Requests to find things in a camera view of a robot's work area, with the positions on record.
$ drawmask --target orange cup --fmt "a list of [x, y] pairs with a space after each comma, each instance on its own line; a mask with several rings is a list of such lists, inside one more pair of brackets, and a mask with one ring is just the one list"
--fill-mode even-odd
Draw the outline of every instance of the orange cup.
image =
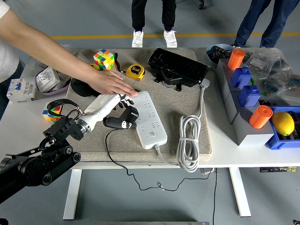
[[249, 124], [256, 128], [262, 128], [273, 115], [273, 111], [266, 105], [259, 106], [249, 119]]
[[230, 56], [229, 62], [227, 64], [228, 68], [232, 70], [235, 70], [236, 68], [240, 68], [244, 56], [245, 56], [245, 52], [243, 50], [234, 49]]

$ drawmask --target white t-shirt sleeve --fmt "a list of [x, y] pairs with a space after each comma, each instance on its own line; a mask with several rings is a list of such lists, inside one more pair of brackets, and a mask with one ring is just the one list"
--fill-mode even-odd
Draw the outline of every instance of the white t-shirt sleeve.
[[6, 4], [3, 0], [0, 0], [0, 18], [4, 16], [4, 14], [9, 10], [8, 4]]
[[[0, 19], [8, 10], [9, 6], [3, 0], [0, 0]], [[15, 72], [18, 64], [19, 54], [17, 50], [0, 38], [0, 82], [8, 79]]]

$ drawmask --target blue tray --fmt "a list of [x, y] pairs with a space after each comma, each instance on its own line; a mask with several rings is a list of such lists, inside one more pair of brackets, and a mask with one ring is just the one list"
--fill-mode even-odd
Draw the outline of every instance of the blue tray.
[[[277, 112], [295, 112], [296, 114], [300, 114], [300, 106], [270, 106], [273, 110], [273, 113]], [[299, 139], [293, 140], [281, 140], [279, 138], [278, 133], [272, 123], [272, 119], [270, 119], [271, 127], [274, 131], [274, 135], [268, 140], [266, 146], [272, 150], [278, 150], [281, 148], [300, 148], [300, 137]]]

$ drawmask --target rubik's cube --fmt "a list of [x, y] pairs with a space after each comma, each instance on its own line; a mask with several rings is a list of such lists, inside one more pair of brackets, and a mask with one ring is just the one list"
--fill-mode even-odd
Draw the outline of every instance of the rubik's cube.
[[100, 70], [110, 70], [114, 66], [114, 56], [106, 49], [102, 49], [94, 55], [94, 61]]
[[[43, 111], [43, 116], [45, 118], [45, 120], [50, 123], [50, 124], [53, 124], [53, 123], [56, 123], [56, 121], [58, 121], [60, 119], [59, 116], [52, 116], [51, 114], [49, 114], [48, 110], [47, 110], [47, 105], [49, 103], [47, 102], [45, 108], [44, 108], [44, 111]], [[56, 114], [61, 114], [61, 111], [62, 111], [62, 105], [60, 106], [57, 106], [55, 108], [53, 108], [51, 111], [53, 111], [54, 113]]]

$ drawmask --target yellow floor line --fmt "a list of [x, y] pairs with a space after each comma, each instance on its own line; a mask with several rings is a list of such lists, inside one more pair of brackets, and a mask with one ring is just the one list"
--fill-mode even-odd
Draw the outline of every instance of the yellow floor line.
[[[253, 33], [251, 36], [261, 36], [263, 33]], [[300, 36], [300, 33], [282, 33], [282, 36]], [[163, 34], [144, 34], [145, 38], [162, 38]], [[208, 37], [235, 37], [236, 33], [216, 33], [216, 34], [176, 34], [179, 38], [208, 38]], [[52, 39], [111, 39], [111, 38], [132, 38], [128, 35], [72, 35], [72, 36], [51, 36]]]

